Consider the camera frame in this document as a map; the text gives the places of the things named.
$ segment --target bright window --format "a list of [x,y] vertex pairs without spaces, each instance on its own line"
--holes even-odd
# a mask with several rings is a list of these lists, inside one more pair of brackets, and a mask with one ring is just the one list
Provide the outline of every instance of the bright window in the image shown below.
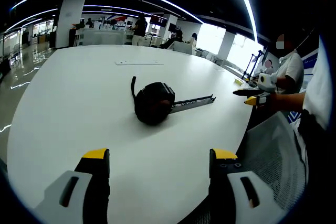
[[196,46],[213,54],[218,54],[225,31],[226,29],[222,27],[203,24],[198,33]]
[[[235,64],[244,71],[251,59],[252,54],[258,55],[258,51],[263,51],[264,47],[261,44],[256,43],[254,40],[244,37],[243,35],[237,34],[229,55],[227,56],[227,61]],[[254,65],[254,62],[250,63],[247,72],[250,73]]]

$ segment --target white table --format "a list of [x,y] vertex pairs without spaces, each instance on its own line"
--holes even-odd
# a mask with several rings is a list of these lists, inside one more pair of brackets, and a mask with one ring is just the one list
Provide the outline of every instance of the white table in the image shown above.
[[[157,60],[163,66],[117,66],[116,60]],[[157,127],[134,114],[136,93],[167,83],[176,101],[214,94],[213,104],[174,113]],[[251,106],[232,92],[234,75],[196,56],[136,46],[57,50],[36,73],[14,115],[8,175],[34,208],[44,190],[75,169],[89,150],[110,149],[111,223],[177,223],[208,193],[209,149],[236,152]]]

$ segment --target glossy floor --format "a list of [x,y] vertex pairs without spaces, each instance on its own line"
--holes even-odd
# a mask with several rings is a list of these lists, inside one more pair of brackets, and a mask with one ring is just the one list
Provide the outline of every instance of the glossy floor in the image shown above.
[[48,42],[23,49],[21,61],[11,61],[11,71],[0,83],[0,159],[5,163],[8,135],[16,107],[38,69],[54,51],[49,48]]

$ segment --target column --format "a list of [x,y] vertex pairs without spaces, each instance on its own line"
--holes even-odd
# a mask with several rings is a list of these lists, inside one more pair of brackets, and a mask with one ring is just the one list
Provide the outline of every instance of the column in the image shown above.
[[159,36],[162,36],[162,41],[165,41],[169,35],[169,31],[168,31],[169,25],[171,23],[176,25],[177,17],[171,14],[164,14],[163,17],[168,19],[167,25],[166,27],[160,27]]
[[33,35],[33,25],[27,26],[27,31],[28,31],[28,41],[30,42],[30,40],[32,39],[32,35]]
[[221,47],[219,48],[217,54],[217,57],[223,60],[223,63],[226,61],[227,56],[229,55],[235,36],[236,36],[235,34],[225,31]]
[[69,46],[69,30],[78,24],[85,0],[63,0],[56,30],[56,48]]

